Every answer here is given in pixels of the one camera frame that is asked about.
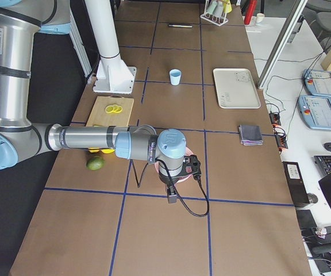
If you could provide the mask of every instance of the cup rack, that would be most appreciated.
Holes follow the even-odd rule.
[[[204,13],[200,15],[200,18],[217,26],[226,24],[228,22],[226,4],[227,1],[224,0],[206,0]]]

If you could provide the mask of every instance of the folded cloth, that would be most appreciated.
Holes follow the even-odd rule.
[[[243,145],[262,145],[263,137],[258,125],[240,125],[241,144]]]

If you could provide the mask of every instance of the white tray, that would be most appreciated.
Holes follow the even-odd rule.
[[[261,106],[248,69],[216,68],[213,75],[221,108],[254,109]]]

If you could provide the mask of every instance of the white desk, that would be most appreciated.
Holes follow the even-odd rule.
[[[247,26],[247,34],[259,75],[265,66],[266,60],[270,55],[271,49],[274,46],[285,20],[285,18],[265,18],[260,24]],[[321,52],[322,48],[319,42],[305,21],[293,43],[286,45],[279,60],[301,61],[313,58]],[[324,57],[325,54],[323,54],[315,64],[314,69],[322,69],[320,64]],[[323,143],[331,142],[331,132],[315,131],[308,128],[302,120],[298,108],[295,110],[297,97],[300,95],[302,88],[302,80],[272,78],[273,75],[281,76],[286,79],[301,78],[302,71],[309,68],[313,61],[314,59],[300,63],[278,61],[271,76],[269,76],[266,87],[264,87],[264,96],[265,99],[269,100],[272,104],[278,105],[281,110],[283,110],[282,103],[269,97],[266,93],[283,102],[286,111],[281,112],[280,120],[286,132],[288,131],[288,126],[294,113],[288,134],[288,150],[282,152],[281,159],[282,161],[299,163],[306,191],[318,197],[318,203],[310,206],[309,209],[317,225],[323,227],[331,225],[331,210],[320,190],[318,181],[322,176],[314,163],[313,156],[331,155],[331,153],[326,151],[322,146]],[[301,95],[305,94],[308,93],[304,87]],[[277,111],[274,106],[272,106],[271,109],[273,112]],[[314,261],[310,261],[310,266],[313,275],[320,275]]]

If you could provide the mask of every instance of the keyboard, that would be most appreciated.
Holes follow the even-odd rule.
[[[331,173],[331,155],[316,155],[314,159],[323,175]]]

